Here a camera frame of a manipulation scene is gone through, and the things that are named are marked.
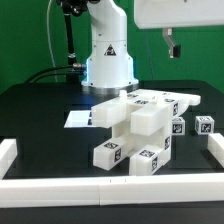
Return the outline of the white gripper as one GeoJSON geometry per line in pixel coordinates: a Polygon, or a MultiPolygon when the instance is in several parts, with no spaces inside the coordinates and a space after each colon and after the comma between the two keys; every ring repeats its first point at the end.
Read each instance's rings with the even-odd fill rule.
{"type": "Polygon", "coordinates": [[[224,25],[224,0],[134,0],[134,21],[140,29],[164,28],[169,56],[179,58],[172,28],[224,25]]]}

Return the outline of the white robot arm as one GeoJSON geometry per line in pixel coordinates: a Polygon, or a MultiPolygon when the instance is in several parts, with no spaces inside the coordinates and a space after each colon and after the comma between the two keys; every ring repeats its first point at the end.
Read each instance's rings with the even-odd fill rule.
{"type": "MultiPolygon", "coordinates": [[[[89,0],[92,53],[87,59],[85,91],[99,94],[136,89],[133,59],[127,51],[127,16],[114,0],[89,0]]],[[[180,46],[176,27],[224,25],[224,0],[134,0],[134,22],[140,29],[160,28],[172,58],[180,46]]]]}

